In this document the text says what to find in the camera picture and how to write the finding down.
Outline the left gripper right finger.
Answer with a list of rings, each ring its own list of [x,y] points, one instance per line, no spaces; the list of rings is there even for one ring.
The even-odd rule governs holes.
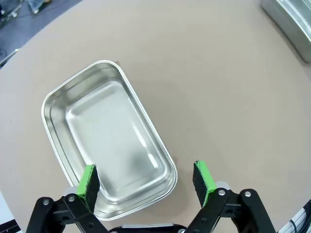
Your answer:
[[[234,193],[217,188],[206,163],[193,163],[192,182],[201,210],[187,227],[187,233],[211,233],[221,218],[229,218],[239,233],[274,233],[268,213],[254,189]]]

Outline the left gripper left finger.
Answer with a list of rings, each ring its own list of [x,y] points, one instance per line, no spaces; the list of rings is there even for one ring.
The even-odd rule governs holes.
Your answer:
[[[34,206],[26,232],[62,233],[75,224],[82,233],[107,233],[107,228],[94,215],[100,181],[95,165],[87,165],[76,191],[54,201],[40,197]]]

